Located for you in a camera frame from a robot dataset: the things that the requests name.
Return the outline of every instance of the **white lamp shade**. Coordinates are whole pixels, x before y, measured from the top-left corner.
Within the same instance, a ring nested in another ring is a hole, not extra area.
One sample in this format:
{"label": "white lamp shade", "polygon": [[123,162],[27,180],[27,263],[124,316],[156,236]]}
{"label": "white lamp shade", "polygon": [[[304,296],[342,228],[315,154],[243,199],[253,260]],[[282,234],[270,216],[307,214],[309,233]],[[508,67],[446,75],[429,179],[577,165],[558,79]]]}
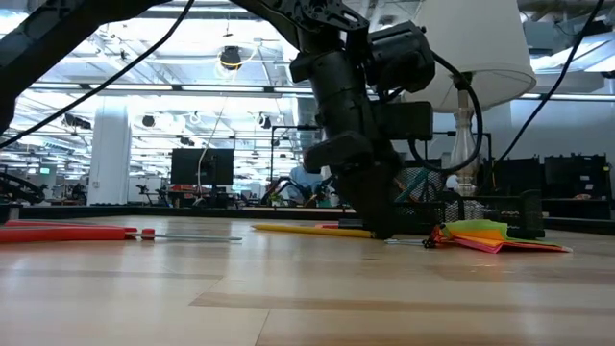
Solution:
{"label": "white lamp shade", "polygon": [[[427,28],[431,50],[460,72],[474,74],[472,87],[483,109],[513,100],[536,85],[517,0],[426,0],[415,24]],[[451,73],[438,65],[431,84],[403,96],[430,101],[435,111],[458,109]]]}

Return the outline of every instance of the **white pillar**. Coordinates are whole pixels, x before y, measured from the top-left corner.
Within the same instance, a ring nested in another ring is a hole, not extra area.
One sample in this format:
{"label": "white pillar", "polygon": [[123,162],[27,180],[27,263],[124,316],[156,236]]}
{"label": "white pillar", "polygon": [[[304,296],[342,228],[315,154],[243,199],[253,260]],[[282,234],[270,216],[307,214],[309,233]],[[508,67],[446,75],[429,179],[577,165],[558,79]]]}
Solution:
{"label": "white pillar", "polygon": [[103,97],[94,121],[87,203],[126,204],[131,158],[131,122],[126,98]]}

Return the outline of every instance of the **black cord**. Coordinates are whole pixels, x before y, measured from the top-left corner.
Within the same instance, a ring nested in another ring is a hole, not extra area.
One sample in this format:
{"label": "black cord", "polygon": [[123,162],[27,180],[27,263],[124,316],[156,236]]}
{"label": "black cord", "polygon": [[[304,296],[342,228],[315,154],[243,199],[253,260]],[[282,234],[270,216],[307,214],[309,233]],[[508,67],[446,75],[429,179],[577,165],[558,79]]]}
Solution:
{"label": "black cord", "polygon": [[177,28],[180,26],[180,24],[182,24],[182,22],[184,21],[185,17],[190,12],[190,9],[192,8],[192,5],[194,4],[194,1],[195,0],[188,0],[187,4],[185,4],[184,10],[178,16],[177,20],[175,21],[173,26],[171,26],[171,29],[169,29],[169,31],[166,33],[166,35],[164,35],[158,42],[156,42],[156,44],[154,44],[150,49],[145,51],[138,58],[136,58],[133,62],[131,62],[128,65],[126,65],[126,67],[122,68],[121,71],[119,71],[116,74],[114,74],[106,82],[104,82],[103,84],[101,84],[97,88],[93,89],[92,91],[88,92],[84,96],[80,97],[79,99],[75,100],[70,105],[68,105],[68,106],[64,107],[63,109],[55,112],[54,114],[50,115],[45,120],[39,122],[38,124],[36,124],[35,126],[31,127],[30,129],[25,130],[23,132],[20,132],[19,134],[17,134],[13,138],[10,138],[10,139],[5,140],[4,142],[0,143],[0,149],[6,148],[9,145],[17,142],[18,140],[20,140],[24,136],[30,135],[31,133],[34,133],[34,132],[40,130],[45,125],[48,125],[49,123],[51,123],[52,121],[56,120],[60,116],[64,115],[67,111],[70,111],[70,110],[74,109],[75,107],[81,105],[85,100],[89,99],[90,97],[92,97],[92,96],[96,95],[97,93],[99,93],[100,91],[104,90],[106,87],[108,87],[111,84],[113,84],[113,82],[115,82],[118,79],[120,79],[120,77],[122,77],[124,74],[126,74],[126,72],[130,71],[131,69],[133,69],[133,67],[137,66],[140,62],[144,61],[147,57],[149,57],[152,53],[154,53],[157,49],[159,49],[167,40],[169,40],[173,36],[173,34],[175,34],[175,31],[177,30]]}
{"label": "black cord", "polygon": [[474,89],[472,88],[472,86],[468,82],[468,80],[465,78],[465,76],[461,72],[459,72],[459,70],[457,70],[454,66],[452,66],[449,62],[444,60],[444,58],[440,57],[435,52],[432,52],[432,53],[433,53],[433,58],[439,64],[441,64],[444,68],[446,68],[449,71],[451,71],[451,73],[453,73],[453,76],[455,76],[456,79],[460,80],[460,84],[462,85],[462,87],[465,90],[468,91],[470,99],[472,100],[472,104],[474,105],[475,112],[477,114],[477,136],[478,136],[478,138],[477,138],[477,145],[474,148],[474,152],[472,152],[472,155],[470,155],[470,157],[468,159],[466,159],[466,161],[464,161],[464,162],[462,162],[462,163],[460,163],[460,164],[458,164],[458,165],[456,165],[454,167],[449,167],[449,168],[440,168],[438,166],[435,166],[435,165],[425,161],[425,159],[423,159],[421,157],[421,154],[419,154],[419,151],[416,149],[416,140],[415,139],[409,140],[408,141],[408,145],[410,146],[410,152],[412,153],[412,156],[414,156],[414,159],[417,160],[419,163],[421,163],[421,165],[423,165],[428,170],[431,170],[431,171],[434,171],[434,172],[438,172],[438,173],[441,173],[441,174],[453,174],[456,171],[461,170],[461,169],[467,167],[468,165],[470,165],[479,156],[480,147],[482,146],[482,130],[483,130],[483,125],[482,125],[482,109],[480,108],[479,97],[474,92]]}
{"label": "black cord", "polygon": [[569,37],[573,37],[575,34],[571,34],[571,33],[567,33],[564,28],[561,27],[560,23],[554,23],[555,28],[557,28],[562,34],[569,36]]}
{"label": "black cord", "polygon": [[[575,42],[575,45],[573,46],[573,49],[570,52],[570,56],[568,57],[568,60],[566,60],[566,63],[564,63],[564,66],[561,70],[561,74],[559,75],[559,78],[557,79],[557,81],[555,82],[551,90],[547,93],[547,95],[545,95],[545,97],[542,99],[542,101],[540,102],[540,105],[538,105],[538,107],[536,107],[534,112],[529,116],[528,120],[523,125],[523,127],[521,128],[517,136],[512,140],[512,143],[510,143],[510,145],[508,146],[508,149],[506,149],[506,151],[504,151],[502,156],[491,165],[489,174],[486,175],[487,177],[491,176],[491,171],[495,169],[495,166],[498,164],[498,162],[504,160],[510,154],[512,149],[514,149],[514,147],[519,142],[519,139],[521,139],[521,136],[523,135],[523,133],[528,129],[529,124],[531,124],[531,122],[534,120],[536,115],[538,115],[538,113],[542,111],[542,109],[545,107],[547,102],[551,100],[551,97],[555,94],[559,86],[562,84],[562,82],[564,81],[564,78],[566,77],[566,73],[568,73],[568,69],[570,68],[570,65],[575,60],[575,55],[577,54],[577,50],[583,42],[583,38],[587,35],[587,32],[589,31],[589,27],[591,23],[593,23],[594,19],[596,19],[596,15],[598,15],[598,12],[600,11],[600,8],[603,6],[603,4],[604,4],[604,0],[598,0],[596,7],[589,14],[589,17],[587,18],[587,22],[585,22],[585,25],[583,26],[583,30],[581,30],[580,34],[578,35],[577,42]],[[487,185],[487,182],[488,180],[485,180],[485,182],[479,188],[478,193],[480,193],[484,189],[484,187]]]}
{"label": "black cord", "polygon": [[519,12],[526,17],[526,21],[531,21],[531,18],[529,18],[529,15],[525,11],[519,11]]}
{"label": "black cord", "polygon": [[404,88],[403,87],[398,87],[395,90],[393,90],[393,92],[391,92],[389,94],[386,94],[384,92],[380,92],[378,94],[378,96],[379,96],[379,98],[381,100],[381,103],[386,104],[386,103],[389,103],[389,102],[395,100],[395,98],[397,96],[399,96],[402,93],[402,91],[404,91]]}

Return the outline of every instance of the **wooden table surface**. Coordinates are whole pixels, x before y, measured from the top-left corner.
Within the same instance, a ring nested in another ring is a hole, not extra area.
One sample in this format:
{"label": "wooden table surface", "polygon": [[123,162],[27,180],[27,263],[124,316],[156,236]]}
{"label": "wooden table surface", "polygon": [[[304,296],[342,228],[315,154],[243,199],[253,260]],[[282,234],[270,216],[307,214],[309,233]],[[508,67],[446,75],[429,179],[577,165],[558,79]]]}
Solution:
{"label": "wooden table surface", "polygon": [[0,345],[615,344],[615,237],[489,255],[250,220],[88,221],[244,239],[0,245]]}

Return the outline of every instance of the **person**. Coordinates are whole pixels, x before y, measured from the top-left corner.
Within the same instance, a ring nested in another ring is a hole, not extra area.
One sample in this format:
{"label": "person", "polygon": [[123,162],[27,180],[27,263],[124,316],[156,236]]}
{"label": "person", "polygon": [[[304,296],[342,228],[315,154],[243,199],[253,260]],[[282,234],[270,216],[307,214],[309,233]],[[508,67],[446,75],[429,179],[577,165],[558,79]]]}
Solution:
{"label": "person", "polygon": [[[289,177],[293,182],[309,188],[312,192],[314,192],[316,187],[323,181],[323,177],[320,174],[308,173],[302,164],[291,169]],[[289,186],[285,190],[288,191],[288,199],[298,204],[307,202],[304,201],[304,196],[295,186]]]}

